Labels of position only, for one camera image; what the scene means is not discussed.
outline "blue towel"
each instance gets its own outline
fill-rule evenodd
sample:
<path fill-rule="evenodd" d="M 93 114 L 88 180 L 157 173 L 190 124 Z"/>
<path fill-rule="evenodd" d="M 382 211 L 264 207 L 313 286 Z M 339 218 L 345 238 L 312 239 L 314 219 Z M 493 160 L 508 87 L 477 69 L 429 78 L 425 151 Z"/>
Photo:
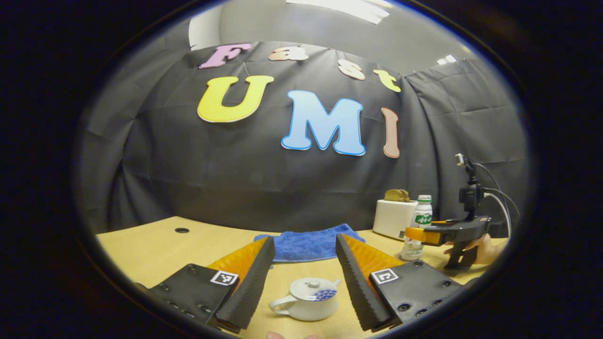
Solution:
<path fill-rule="evenodd" d="M 348 224 L 341 224 L 316 232 L 283 232 L 274 238 L 274 262 L 305 262 L 337 258 L 335 240 L 338 233 L 343 233 L 365 242 Z M 253 241 L 270 235 L 261 234 Z"/>

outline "teapot handle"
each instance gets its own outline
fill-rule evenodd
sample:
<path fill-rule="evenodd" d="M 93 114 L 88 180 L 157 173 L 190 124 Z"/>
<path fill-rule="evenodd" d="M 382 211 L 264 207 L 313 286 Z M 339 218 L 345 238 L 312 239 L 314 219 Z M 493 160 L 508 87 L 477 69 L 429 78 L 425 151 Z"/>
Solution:
<path fill-rule="evenodd" d="M 289 311 L 287 311 L 286 309 L 276 309 L 276 307 L 279 305 L 283 305 L 285 303 L 296 302 L 296 301 L 297 301 L 297 299 L 294 296 L 289 294 L 286 297 L 276 299 L 275 301 L 269 303 L 268 306 L 270 307 L 270 309 L 272 309 L 272 312 L 274 312 L 276 314 L 289 315 Z"/>

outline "yellow letter u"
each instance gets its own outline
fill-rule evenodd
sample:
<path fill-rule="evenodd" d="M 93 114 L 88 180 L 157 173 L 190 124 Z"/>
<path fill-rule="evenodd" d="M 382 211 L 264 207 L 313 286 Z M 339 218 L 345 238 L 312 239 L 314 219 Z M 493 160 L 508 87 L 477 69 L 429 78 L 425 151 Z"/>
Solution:
<path fill-rule="evenodd" d="M 222 100 L 230 85 L 239 81 L 239 78 L 221 77 L 209 80 L 208 88 L 197 107 L 199 117 L 209 122 L 233 122 L 252 115 L 262 101 L 266 85 L 274 81 L 274 78 L 267 75 L 252 75 L 245 80 L 249 83 L 245 98 L 234 107 L 222 106 Z"/>

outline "bottle cap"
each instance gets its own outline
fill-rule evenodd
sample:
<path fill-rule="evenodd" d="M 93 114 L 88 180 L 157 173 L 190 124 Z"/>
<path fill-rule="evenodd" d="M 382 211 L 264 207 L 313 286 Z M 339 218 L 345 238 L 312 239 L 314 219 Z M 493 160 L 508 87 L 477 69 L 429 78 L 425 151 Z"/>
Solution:
<path fill-rule="evenodd" d="M 431 202 L 431 195 L 427 195 L 427 194 L 425 194 L 425 195 L 419 195 L 417 201 L 423 201 L 423 202 L 428 201 L 428 202 Z"/>

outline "black backdrop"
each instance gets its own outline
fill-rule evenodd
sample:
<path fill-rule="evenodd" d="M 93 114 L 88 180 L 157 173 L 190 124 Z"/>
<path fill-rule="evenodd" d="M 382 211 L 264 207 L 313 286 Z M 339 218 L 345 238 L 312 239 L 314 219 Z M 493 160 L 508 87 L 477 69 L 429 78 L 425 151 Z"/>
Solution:
<path fill-rule="evenodd" d="M 313 231 L 347 223 L 370 229 L 376 202 L 387 189 L 411 198 L 433 196 L 435 217 L 463 217 L 458 189 L 467 175 L 454 154 L 464 153 L 494 172 L 503 191 L 523 207 L 528 183 L 528 143 L 519 106 L 477 60 L 399 73 L 334 49 L 294 42 L 251 42 L 233 60 L 198 69 L 214 53 L 189 51 L 188 21 L 151 39 L 115 69 L 86 110 L 74 157 L 76 192 L 89 227 L 107 232 L 178 215 L 229 227 L 270 232 Z M 271 61 L 277 48 L 299 46 L 308 59 Z M 339 59 L 359 65 L 365 80 L 338 69 Z M 385 87 L 374 69 L 386 70 L 402 89 Z M 207 82 L 238 77 L 224 97 L 239 104 L 244 79 L 269 75 L 259 108 L 232 123 L 197 116 Z M 338 100 L 362 104 L 362 156 L 320 150 L 288 150 L 291 90 L 316 93 L 329 112 Z M 399 158 L 384 155 L 385 119 L 395 112 Z M 310 129 L 308 138 L 314 140 Z M 478 169 L 484 186 L 494 187 Z M 483 213 L 502 218 L 484 201 Z"/>

